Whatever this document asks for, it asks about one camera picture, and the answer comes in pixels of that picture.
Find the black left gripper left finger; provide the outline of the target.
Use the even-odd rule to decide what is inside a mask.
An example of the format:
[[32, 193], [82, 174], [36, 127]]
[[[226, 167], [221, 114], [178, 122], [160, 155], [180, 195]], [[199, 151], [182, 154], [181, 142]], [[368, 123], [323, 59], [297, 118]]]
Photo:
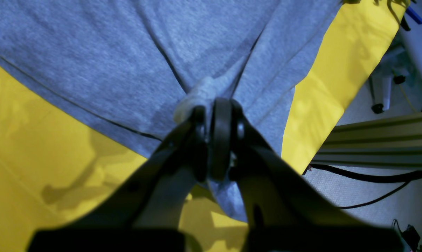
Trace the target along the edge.
[[29, 252], [188, 252], [178, 230], [184, 201], [206, 178], [206, 109], [197, 106], [102, 204], [58, 229], [38, 231]]

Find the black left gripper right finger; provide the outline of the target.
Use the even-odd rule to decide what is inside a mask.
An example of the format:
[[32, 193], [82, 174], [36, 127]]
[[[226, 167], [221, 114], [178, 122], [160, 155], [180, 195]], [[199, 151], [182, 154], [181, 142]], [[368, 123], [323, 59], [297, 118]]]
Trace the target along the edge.
[[249, 225], [243, 252], [402, 252], [392, 229], [341, 211], [301, 178], [249, 123], [241, 105], [217, 98], [210, 176], [234, 181]]

